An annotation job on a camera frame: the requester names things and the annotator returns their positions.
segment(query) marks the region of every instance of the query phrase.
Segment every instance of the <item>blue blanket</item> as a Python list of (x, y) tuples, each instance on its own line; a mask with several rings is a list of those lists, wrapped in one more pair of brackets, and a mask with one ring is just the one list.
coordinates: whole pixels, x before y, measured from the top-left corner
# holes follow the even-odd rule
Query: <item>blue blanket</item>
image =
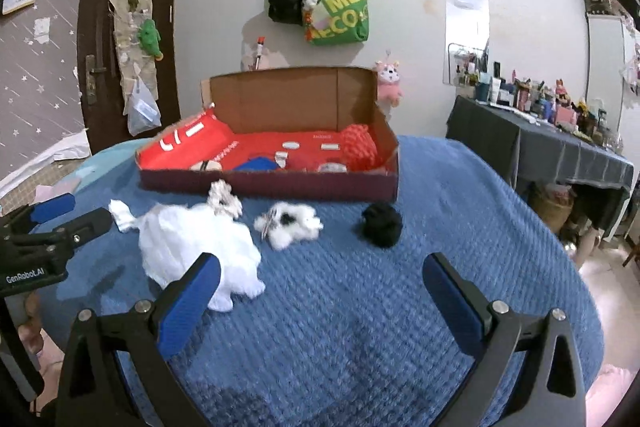
[[(602, 328), (590, 293), (558, 240), (480, 158), (458, 142), (401, 138), (399, 243), (372, 247), (354, 233), (366, 204), (318, 203), (318, 241), (275, 252), (261, 243), (266, 291), (235, 299), (229, 314), (207, 311), (170, 364), (212, 425), (427, 426), (471, 367), (422, 285), (428, 253), (441, 251), (489, 300), (516, 311), (564, 309), (571, 320), (588, 389), (602, 362)], [(77, 216), (111, 199), (134, 215), (157, 201), (204, 196), (138, 187), (128, 160), (77, 195)], [(272, 201), (245, 199), (251, 224)], [(47, 223), (51, 229), (70, 219)], [(65, 282), (42, 290), (44, 327), (65, 346), (71, 322), (89, 307), (128, 310), (158, 295), (142, 269), (136, 232), (108, 234), (82, 247)], [(495, 422), (521, 359), (512, 361), (484, 420)], [(132, 391), (154, 423), (132, 368)]]

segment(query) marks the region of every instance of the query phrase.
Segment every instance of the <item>open red box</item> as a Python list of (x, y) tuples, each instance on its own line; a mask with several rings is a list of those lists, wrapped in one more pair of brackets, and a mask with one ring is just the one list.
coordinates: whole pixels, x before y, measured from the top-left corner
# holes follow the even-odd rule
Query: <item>open red box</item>
[[(208, 108), (214, 103), (215, 117), (210, 115), (210, 111), (204, 117), (200, 114), (186, 118), (168, 127), (153, 142), (140, 148), (136, 159), (143, 187), (149, 190), (206, 194), (210, 184), (222, 178), (239, 196), (396, 201), (399, 179), (398, 140), (376, 106), (376, 74), (373, 71), (351, 67), (246, 71), (204, 80), (201, 90), (204, 107)], [(141, 158), (144, 158), (145, 151), (150, 148), (162, 145), (162, 150), (171, 146), (177, 152), (186, 151), (187, 141), (180, 139), (180, 134), (176, 137), (176, 131), (190, 124), (198, 125), (198, 119), (202, 118), (224, 122), (233, 134), (311, 131), (338, 133), (350, 124), (367, 124), (382, 159), (382, 166), (372, 171), (355, 172), (143, 168)]]

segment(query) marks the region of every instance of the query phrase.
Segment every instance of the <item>gray star wallpaper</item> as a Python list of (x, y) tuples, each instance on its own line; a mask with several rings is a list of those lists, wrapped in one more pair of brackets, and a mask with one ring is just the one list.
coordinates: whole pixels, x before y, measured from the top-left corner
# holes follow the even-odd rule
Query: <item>gray star wallpaper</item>
[(0, 16), (0, 179), (84, 128), (76, 78), (78, 2), (36, 0)]

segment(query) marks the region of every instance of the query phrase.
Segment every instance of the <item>pink plush toy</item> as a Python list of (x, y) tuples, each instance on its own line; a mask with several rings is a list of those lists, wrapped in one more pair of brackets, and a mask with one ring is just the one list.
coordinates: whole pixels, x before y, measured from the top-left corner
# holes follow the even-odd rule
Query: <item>pink plush toy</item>
[(399, 62), (384, 64), (380, 60), (376, 62), (378, 72), (378, 103), (389, 102), (391, 107), (398, 107), (402, 91), (400, 90)]

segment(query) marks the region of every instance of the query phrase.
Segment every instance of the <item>wooden door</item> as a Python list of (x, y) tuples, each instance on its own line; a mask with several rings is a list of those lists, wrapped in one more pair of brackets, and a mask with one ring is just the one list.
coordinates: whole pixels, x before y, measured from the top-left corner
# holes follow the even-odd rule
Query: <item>wooden door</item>
[[(162, 127), (135, 138), (156, 135), (162, 128), (180, 119), (178, 93), (175, 80), (174, 0), (152, 0), (153, 19), (160, 32), (160, 49), (164, 54), (156, 62), (158, 78), (158, 107)], [(95, 66), (87, 56), (95, 56)], [(95, 96), (88, 96), (87, 69), (96, 71)], [(92, 153), (95, 154), (116, 143), (131, 140), (127, 130), (127, 117), (122, 115), (124, 99), (120, 87), (120, 68), (113, 39), (113, 16), (108, 0), (80, 0), (78, 8), (78, 81), (82, 92), (82, 113)]]

